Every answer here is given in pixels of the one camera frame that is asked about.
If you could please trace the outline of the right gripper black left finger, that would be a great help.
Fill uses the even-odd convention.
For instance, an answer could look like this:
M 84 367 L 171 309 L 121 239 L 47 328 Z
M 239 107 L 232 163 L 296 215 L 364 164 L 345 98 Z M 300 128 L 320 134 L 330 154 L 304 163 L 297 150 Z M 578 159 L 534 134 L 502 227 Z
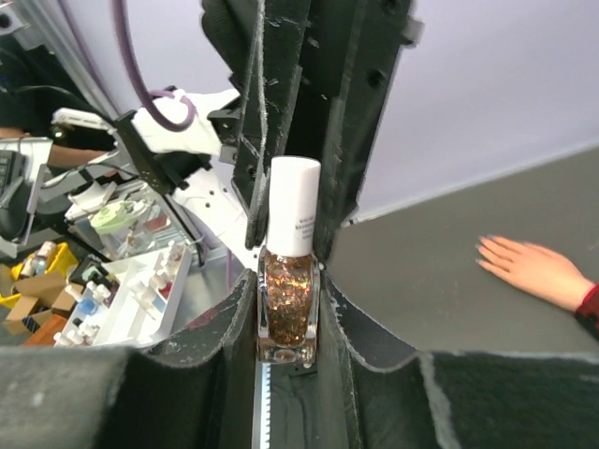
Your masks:
M 155 346 L 5 347 L 5 448 L 246 448 L 256 275 Z

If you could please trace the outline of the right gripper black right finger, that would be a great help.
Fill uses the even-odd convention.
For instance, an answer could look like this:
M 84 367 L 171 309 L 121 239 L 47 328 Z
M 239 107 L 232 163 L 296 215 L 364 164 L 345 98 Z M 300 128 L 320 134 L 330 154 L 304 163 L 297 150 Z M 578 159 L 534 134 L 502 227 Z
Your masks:
M 594 354 L 419 351 L 321 278 L 325 448 L 594 448 Z

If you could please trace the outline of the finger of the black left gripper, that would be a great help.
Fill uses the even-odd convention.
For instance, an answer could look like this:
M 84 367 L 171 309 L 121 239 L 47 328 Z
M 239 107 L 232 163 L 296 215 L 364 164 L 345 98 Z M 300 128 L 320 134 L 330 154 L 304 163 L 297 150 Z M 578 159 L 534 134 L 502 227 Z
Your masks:
M 330 256 L 358 207 L 373 141 L 402 49 L 422 24 L 412 1 L 318 1 L 307 38 L 307 92 L 324 104 L 308 116 L 324 127 L 314 252 Z
M 300 86 L 306 1 L 204 1 L 201 24 L 241 95 L 232 185 L 247 213 L 244 245 L 261 244 L 270 162 L 284 153 Z

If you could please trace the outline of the glitter nail polish bottle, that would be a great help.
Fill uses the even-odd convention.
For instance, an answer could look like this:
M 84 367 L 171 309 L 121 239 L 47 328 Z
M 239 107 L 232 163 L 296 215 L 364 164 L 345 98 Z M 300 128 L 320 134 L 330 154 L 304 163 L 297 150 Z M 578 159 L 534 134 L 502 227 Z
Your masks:
M 315 362 L 321 273 L 313 254 L 321 165 L 299 156 L 271 161 L 269 223 L 257 272 L 257 357 Z

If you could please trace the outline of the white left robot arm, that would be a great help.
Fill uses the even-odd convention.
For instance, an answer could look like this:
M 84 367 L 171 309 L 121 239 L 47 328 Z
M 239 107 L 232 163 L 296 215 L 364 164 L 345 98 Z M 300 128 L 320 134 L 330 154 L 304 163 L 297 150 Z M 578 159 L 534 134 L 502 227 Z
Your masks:
M 275 214 L 297 207 L 286 156 L 320 164 L 314 240 L 327 262 L 357 208 L 387 92 L 402 49 L 420 31 L 409 1 L 206 1 L 201 26 L 229 67 L 219 95 L 150 93 L 135 59 L 123 1 L 111 5 L 125 70 L 141 106 L 117 130 L 143 178 L 162 194 L 218 158 L 247 221 L 226 241 L 259 246 Z

